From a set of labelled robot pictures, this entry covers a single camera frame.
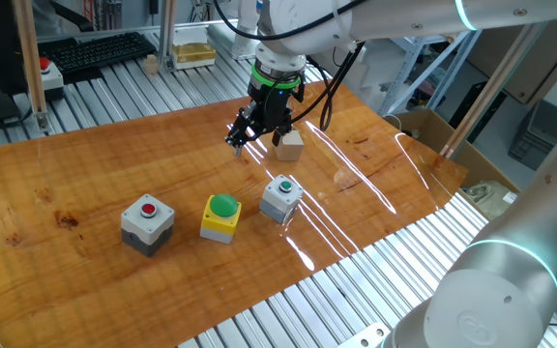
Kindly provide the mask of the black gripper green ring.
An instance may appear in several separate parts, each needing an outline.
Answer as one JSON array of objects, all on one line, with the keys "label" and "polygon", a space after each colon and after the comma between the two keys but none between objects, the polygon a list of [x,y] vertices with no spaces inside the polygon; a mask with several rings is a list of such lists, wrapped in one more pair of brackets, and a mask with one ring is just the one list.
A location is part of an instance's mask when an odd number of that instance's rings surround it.
[{"label": "black gripper green ring", "polygon": [[289,100],[304,99],[303,71],[288,72],[280,78],[271,78],[258,69],[251,68],[249,96],[252,107],[241,108],[230,128],[225,142],[232,148],[233,156],[239,158],[244,146],[252,141],[247,129],[254,135],[274,132],[272,143],[277,147],[280,140],[292,131],[292,109]]}]

